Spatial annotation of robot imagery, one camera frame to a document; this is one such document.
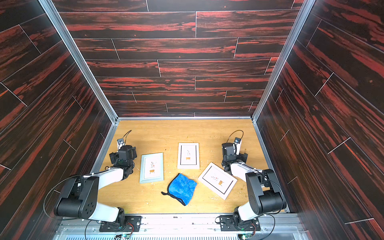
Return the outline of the cream white picture frame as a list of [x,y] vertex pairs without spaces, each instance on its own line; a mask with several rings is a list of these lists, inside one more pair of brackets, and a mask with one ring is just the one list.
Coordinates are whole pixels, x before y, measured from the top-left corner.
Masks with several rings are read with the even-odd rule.
[[236,178],[226,173],[214,163],[209,163],[206,169],[199,176],[198,180],[223,200],[227,199],[228,195],[237,183]]

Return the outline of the light blue picture frame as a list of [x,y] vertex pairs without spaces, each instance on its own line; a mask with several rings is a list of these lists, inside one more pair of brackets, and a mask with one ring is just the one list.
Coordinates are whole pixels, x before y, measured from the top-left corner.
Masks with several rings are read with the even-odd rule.
[[163,153],[142,155],[140,184],[164,181]]

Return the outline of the white picture frame black border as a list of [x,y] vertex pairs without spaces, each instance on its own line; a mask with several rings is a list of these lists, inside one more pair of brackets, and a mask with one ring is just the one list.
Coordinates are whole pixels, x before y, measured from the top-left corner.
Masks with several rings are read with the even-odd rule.
[[179,143],[178,169],[199,169],[200,154],[198,143]]

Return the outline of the blue microfiber cloth black trim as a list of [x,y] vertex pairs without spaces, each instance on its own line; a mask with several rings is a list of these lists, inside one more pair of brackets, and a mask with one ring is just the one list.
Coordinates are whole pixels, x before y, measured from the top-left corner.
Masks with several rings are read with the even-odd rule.
[[179,173],[169,183],[167,192],[161,192],[161,194],[170,196],[180,202],[183,206],[187,206],[192,200],[196,187],[197,183],[194,180]]

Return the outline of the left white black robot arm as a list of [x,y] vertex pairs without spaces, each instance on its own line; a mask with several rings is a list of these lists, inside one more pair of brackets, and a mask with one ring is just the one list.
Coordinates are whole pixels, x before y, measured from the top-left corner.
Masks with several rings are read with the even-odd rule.
[[133,173],[136,157],[135,147],[122,146],[118,152],[110,154],[113,166],[109,169],[67,180],[54,207],[55,216],[114,223],[119,228],[125,226],[124,209],[98,203],[98,193],[100,189],[128,178]]

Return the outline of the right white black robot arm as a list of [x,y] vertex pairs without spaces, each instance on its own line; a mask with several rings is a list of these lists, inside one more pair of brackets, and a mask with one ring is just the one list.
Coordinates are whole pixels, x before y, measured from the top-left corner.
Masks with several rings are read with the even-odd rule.
[[248,155],[240,153],[240,144],[224,143],[222,153],[224,171],[247,184],[249,200],[235,208],[233,216],[236,225],[249,223],[264,214],[277,214],[287,207],[286,198],[273,170],[258,170],[248,166]]

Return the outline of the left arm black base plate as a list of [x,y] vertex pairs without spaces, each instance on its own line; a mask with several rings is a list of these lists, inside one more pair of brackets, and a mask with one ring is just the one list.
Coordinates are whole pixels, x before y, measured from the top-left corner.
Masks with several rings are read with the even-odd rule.
[[115,222],[101,222],[99,232],[123,232],[135,233],[140,231],[142,224],[142,216],[125,215],[123,220],[116,220]]

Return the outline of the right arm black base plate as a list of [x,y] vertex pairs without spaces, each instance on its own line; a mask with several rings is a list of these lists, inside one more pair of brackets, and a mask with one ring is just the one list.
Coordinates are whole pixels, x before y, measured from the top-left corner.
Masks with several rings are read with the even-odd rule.
[[261,230],[258,219],[243,221],[240,217],[234,217],[233,215],[220,215],[215,219],[215,223],[220,226],[222,232],[253,232]]

